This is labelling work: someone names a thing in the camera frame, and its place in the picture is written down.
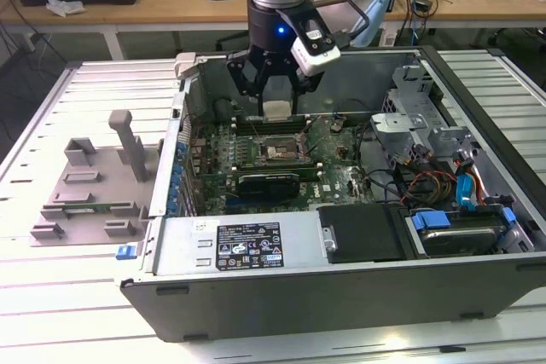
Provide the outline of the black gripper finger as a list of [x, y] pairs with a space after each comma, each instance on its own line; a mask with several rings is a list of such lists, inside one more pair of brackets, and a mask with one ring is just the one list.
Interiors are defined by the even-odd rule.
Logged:
[[[255, 70], [253, 80], [244, 73], [249, 63]], [[228, 55], [226, 67], [240, 95], [253, 97], [258, 102], [258, 116], [264, 116], [263, 93], [271, 75], [271, 54], [264, 50], [246, 50]]]
[[296, 64], [286, 64], [286, 74], [291, 85], [291, 114], [294, 116], [298, 113], [299, 97], [306, 93], [312, 93], [317, 89], [319, 84], [319, 75], [305, 76], [299, 75], [299, 68]]

